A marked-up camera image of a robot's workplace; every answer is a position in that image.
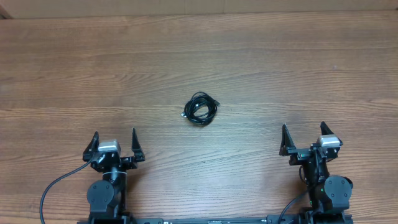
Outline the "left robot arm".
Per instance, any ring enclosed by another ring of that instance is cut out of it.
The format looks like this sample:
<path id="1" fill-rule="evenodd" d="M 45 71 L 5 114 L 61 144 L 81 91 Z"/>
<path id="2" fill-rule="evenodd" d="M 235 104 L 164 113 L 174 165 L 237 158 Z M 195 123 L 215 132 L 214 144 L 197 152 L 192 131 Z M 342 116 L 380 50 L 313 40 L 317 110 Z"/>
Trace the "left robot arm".
<path id="1" fill-rule="evenodd" d="M 145 161 L 145 155 L 134 128 L 131 151 L 133 156 L 122 157 L 118 140 L 101 142 L 98 132 L 83 151 L 83 161 L 102 174 L 102 179 L 92 183 L 87 190 L 86 197 L 90 204 L 88 223 L 136 222 L 126 210 L 127 171 L 137 169 L 137 164 Z"/>

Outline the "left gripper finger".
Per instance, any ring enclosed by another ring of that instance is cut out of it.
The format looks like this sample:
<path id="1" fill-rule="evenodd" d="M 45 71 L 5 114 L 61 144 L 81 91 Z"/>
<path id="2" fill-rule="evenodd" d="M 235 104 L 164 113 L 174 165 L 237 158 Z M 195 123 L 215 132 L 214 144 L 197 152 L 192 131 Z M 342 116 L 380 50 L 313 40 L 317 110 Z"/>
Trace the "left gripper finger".
<path id="1" fill-rule="evenodd" d="M 145 155 L 142 151 L 141 145 L 139 144 L 136 129 L 132 129 L 132 144 L 131 144 L 131 151 L 134 153 L 134 160 L 136 162 L 144 162 Z"/>
<path id="2" fill-rule="evenodd" d="M 90 161 L 92 160 L 94 154 L 98 151 L 99 145 L 99 133 L 95 131 L 90 143 L 83 151 L 82 159 L 83 161 Z"/>

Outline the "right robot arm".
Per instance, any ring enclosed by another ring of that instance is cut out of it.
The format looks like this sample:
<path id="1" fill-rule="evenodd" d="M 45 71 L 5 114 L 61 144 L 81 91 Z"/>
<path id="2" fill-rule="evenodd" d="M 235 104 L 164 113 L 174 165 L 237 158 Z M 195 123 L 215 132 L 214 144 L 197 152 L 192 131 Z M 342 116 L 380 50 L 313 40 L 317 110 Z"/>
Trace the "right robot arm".
<path id="1" fill-rule="evenodd" d="M 278 216 L 278 223 L 353 223 L 346 215 L 353 191 L 353 182 L 344 176 L 331 175 L 327 164 L 338 157 L 343 141 L 325 122 L 320 123 L 321 135 L 308 148 L 297 148 L 286 124 L 282 125 L 279 154 L 289 157 L 291 166 L 299 166 L 299 177 L 306 185 L 305 192 L 290 201 Z M 308 195 L 310 206 L 298 214 L 287 215 L 287 210 Z"/>

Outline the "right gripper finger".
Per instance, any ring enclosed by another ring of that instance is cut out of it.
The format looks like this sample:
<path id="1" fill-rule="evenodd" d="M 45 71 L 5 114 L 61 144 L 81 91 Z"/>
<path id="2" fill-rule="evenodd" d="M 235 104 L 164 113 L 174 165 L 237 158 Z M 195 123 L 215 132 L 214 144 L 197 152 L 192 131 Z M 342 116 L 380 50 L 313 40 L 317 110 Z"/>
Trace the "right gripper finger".
<path id="1" fill-rule="evenodd" d="M 286 124 L 282 125 L 282 140 L 279 149 L 280 156 L 289 156 L 295 151 L 294 141 Z"/>
<path id="2" fill-rule="evenodd" d="M 321 135 L 329 135 L 334 134 L 334 132 L 327 126 L 326 122 L 322 121 L 320 123 Z"/>

